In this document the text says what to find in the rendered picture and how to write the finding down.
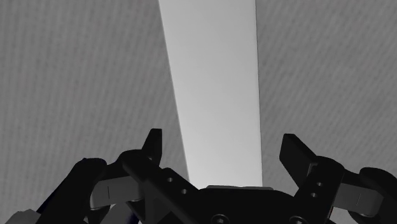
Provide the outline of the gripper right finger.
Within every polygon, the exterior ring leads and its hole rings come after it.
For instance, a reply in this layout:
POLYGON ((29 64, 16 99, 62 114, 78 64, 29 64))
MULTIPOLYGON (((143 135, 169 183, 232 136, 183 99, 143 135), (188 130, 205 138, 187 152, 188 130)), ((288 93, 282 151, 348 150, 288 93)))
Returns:
POLYGON ((391 173, 373 167, 348 171, 294 134, 283 135, 279 160, 298 187, 288 224, 335 224, 334 208, 346 210, 357 224, 397 224, 397 178, 391 173))

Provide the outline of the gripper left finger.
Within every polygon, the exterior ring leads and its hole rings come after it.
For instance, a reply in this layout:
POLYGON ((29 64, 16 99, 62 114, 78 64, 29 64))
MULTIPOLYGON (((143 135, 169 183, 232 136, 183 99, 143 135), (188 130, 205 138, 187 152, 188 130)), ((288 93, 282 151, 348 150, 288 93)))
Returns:
POLYGON ((198 189, 160 168, 162 130, 151 129, 140 150, 77 162, 39 207, 36 224, 199 224, 198 189))

